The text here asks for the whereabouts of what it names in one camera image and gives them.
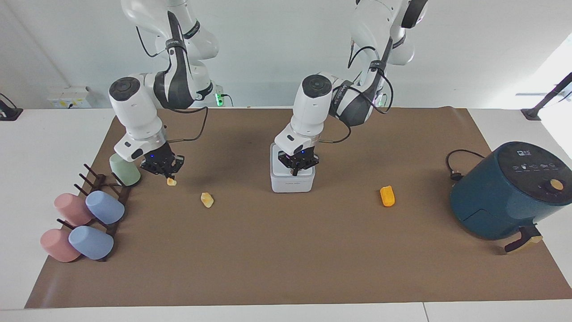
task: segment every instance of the white container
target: white container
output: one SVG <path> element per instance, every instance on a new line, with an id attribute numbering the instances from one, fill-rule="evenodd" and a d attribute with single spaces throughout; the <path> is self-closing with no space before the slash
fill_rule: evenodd
<path id="1" fill-rule="evenodd" d="M 316 167 L 300 170 L 298 176 L 291 174 L 291 169 L 286 168 L 278 160 L 280 148 L 272 143 L 270 145 L 270 179 L 272 191 L 275 193 L 307 193 L 312 190 Z"/>

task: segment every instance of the cup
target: cup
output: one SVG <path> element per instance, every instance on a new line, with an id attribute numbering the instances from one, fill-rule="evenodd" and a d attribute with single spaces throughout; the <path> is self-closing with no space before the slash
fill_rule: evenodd
<path id="1" fill-rule="evenodd" d="M 60 262 L 71 262 L 77 259 L 81 253 L 73 248 L 69 238 L 69 231 L 62 229 L 50 229 L 39 239 L 42 248 L 55 260 Z"/>
<path id="2" fill-rule="evenodd" d="M 126 186 L 132 186 L 141 179 L 141 173 L 137 166 L 133 162 L 123 160 L 118 154 L 114 154 L 109 158 L 109 166 L 111 167 L 111 171 L 113 171 Z"/>
<path id="3" fill-rule="evenodd" d="M 88 226 L 77 227 L 67 240 L 78 252 L 95 261 L 104 258 L 113 249 L 113 237 Z"/>
<path id="4" fill-rule="evenodd" d="M 73 194 L 59 195 L 54 201 L 54 207 L 73 226 L 85 225 L 93 219 L 85 201 Z"/>
<path id="5" fill-rule="evenodd" d="M 106 225 L 118 222 L 125 213 L 125 206 L 103 191 L 94 191 L 85 198 L 85 205 Z"/>

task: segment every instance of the air fryer control panel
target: air fryer control panel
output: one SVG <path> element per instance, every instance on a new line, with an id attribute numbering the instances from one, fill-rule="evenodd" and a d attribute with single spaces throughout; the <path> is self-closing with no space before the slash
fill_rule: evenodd
<path id="1" fill-rule="evenodd" d="M 525 194 L 550 203 L 572 201 L 572 171 L 543 148 L 511 142 L 498 151 L 498 162 L 509 182 Z"/>

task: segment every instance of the air fryer handle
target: air fryer handle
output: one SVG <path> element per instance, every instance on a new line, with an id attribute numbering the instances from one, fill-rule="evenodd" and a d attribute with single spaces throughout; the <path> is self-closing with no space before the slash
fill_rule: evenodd
<path id="1" fill-rule="evenodd" d="M 521 232 L 521 238 L 505 246 L 505 252 L 507 254 L 521 250 L 525 248 L 525 246 L 537 244 L 542 240 L 542 235 L 536 226 L 520 227 L 518 230 Z"/>

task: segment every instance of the white backdrop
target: white backdrop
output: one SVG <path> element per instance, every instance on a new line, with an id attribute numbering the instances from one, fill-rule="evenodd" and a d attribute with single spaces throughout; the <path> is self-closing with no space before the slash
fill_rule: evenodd
<path id="1" fill-rule="evenodd" d="M 219 56 L 205 63 L 236 105 L 291 105 L 309 74 L 359 72 L 358 64 L 345 69 L 354 0 L 189 2 L 220 41 Z M 572 33 L 569 0 L 428 5 L 408 34 L 414 61 L 388 70 L 397 106 L 492 107 Z M 89 86 L 98 107 L 110 107 L 114 80 L 167 64 L 147 58 L 119 0 L 0 0 L 0 36 L 0 91 L 24 108 L 48 108 L 47 87 L 66 83 Z M 150 34 L 144 39 L 153 43 Z"/>

